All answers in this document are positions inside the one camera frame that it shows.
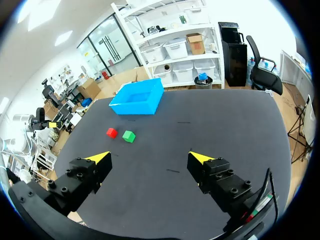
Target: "blue object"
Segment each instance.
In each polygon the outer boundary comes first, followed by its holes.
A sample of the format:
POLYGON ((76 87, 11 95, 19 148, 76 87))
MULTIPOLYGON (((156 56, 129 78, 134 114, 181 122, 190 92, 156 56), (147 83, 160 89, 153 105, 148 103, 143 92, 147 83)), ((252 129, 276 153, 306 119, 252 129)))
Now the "blue object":
POLYGON ((200 73, 199 76, 198 76, 198 79, 200 81, 205 81, 208 79, 208 75, 204 72, 204 73, 200 73))
POLYGON ((251 57, 251 59, 248 61, 248 65, 246 68, 246 81, 245 81, 245 85, 247 86, 252 86, 252 80, 250 79, 250 75, 251 75, 251 71, 252 68, 255 65, 255 59, 253 57, 251 57))
POLYGON ((85 108, 89 106, 91 102, 92 102, 92 99, 90 97, 86 98, 85 100, 82 101, 81 106, 85 108))
POLYGON ((164 91, 161 78, 133 82, 124 85, 109 106, 118 115, 153 115, 164 91))
POLYGON ((309 63, 306 63, 306 65, 305 65, 305 71, 306 71, 308 74, 312 75, 312 74, 311 74, 311 69, 310 69, 309 63))

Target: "desk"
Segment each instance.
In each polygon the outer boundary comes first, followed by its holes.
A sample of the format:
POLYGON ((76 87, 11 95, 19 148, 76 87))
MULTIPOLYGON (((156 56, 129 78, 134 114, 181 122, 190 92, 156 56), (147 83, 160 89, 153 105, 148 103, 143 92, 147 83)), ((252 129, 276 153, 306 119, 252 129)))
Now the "desk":
MULTIPOLYGON (((183 240, 208 240, 223 233, 230 217, 202 194, 188 172, 190 149, 224 157, 238 176, 252 182, 254 192, 270 167, 283 212, 290 187, 290 148, 270 94, 244 89, 168 91, 155 115, 116 115, 108 106, 111 100, 92 105, 55 164, 59 177, 74 158, 111 151, 113 169, 77 211, 89 227, 121 236, 183 240), (108 128, 117 129, 116 139, 106 135, 108 128), (125 130, 135 133, 134 143, 122 139, 125 130)), ((272 207, 265 224, 270 226, 274 217, 272 207)))
POLYGON ((305 102, 307 102, 308 94, 313 100, 314 86, 311 76, 285 51, 282 50, 280 56, 282 82, 296 86, 305 102))

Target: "white wall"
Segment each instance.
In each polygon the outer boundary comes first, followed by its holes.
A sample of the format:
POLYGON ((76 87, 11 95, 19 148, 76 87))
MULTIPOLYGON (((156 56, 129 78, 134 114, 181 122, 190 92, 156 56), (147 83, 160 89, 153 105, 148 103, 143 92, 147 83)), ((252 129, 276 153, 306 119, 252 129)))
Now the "white wall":
POLYGON ((10 122, 15 114, 35 115, 37 108, 44 106, 42 81, 50 78, 57 70, 67 64, 73 71, 75 79, 83 73, 81 66, 84 66, 87 70, 90 69, 75 47, 68 48, 47 62, 33 74, 13 99, 5 113, 7 117, 1 122, 0 137, 3 139, 11 137, 10 122))
MULTIPOLYGON (((261 56, 272 59, 280 67, 280 52, 296 52, 296 40, 291 26, 270 0, 207 0, 216 22, 234 22, 244 38, 251 35, 261 56)), ((247 56, 253 52, 246 39, 247 56)))

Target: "glass door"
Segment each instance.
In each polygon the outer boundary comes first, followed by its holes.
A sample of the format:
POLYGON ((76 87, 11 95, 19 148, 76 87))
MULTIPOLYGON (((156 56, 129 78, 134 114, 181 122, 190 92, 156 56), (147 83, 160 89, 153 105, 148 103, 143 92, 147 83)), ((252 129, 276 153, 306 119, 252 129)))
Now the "glass door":
POLYGON ((110 75, 106 64, 88 38, 86 38, 77 49, 90 67, 90 70, 87 69, 89 77, 94 77, 94 79, 99 78, 99 76, 102 76, 102 72, 107 72, 107 74, 110 75))
POLYGON ((139 67, 137 57, 113 15, 92 31, 89 39, 112 75, 139 67))

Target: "ceiling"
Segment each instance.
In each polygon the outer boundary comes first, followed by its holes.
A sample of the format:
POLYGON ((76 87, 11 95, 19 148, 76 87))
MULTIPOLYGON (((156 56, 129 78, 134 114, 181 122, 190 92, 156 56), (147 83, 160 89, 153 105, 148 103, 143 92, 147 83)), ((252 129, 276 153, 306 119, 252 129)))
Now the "ceiling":
POLYGON ((62 51, 76 48, 101 16, 111 14, 112 2, 117 1, 61 0, 53 18, 31 31, 28 31, 29 17, 19 24, 14 19, 0 46, 0 96, 12 100, 44 64, 62 51), (70 38, 55 47, 57 37, 70 30, 73 30, 70 38))

